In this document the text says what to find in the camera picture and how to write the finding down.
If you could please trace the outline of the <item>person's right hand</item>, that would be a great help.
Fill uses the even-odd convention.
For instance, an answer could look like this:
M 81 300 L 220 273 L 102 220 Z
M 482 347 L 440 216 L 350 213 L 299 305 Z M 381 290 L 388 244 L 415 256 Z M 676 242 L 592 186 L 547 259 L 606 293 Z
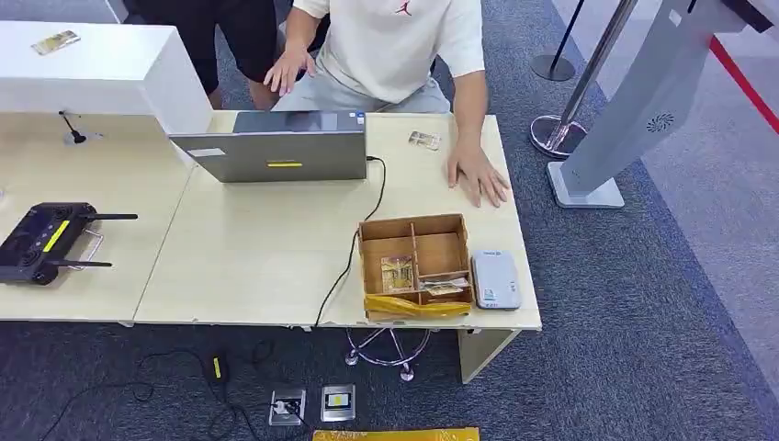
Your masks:
M 280 96 L 287 95 L 293 90 L 301 72 L 309 76 L 315 75 L 315 63 L 307 49 L 304 47 L 285 49 L 267 72 L 263 85 Z

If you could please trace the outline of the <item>person's left hand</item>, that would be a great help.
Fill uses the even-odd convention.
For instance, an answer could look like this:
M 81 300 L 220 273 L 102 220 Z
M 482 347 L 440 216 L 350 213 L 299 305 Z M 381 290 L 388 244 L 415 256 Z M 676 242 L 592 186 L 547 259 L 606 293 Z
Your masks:
M 493 167 L 478 141 L 456 143 L 448 156 L 446 177 L 448 186 L 460 186 L 474 207 L 480 207 L 483 199 L 494 207 L 508 201 L 509 183 Z

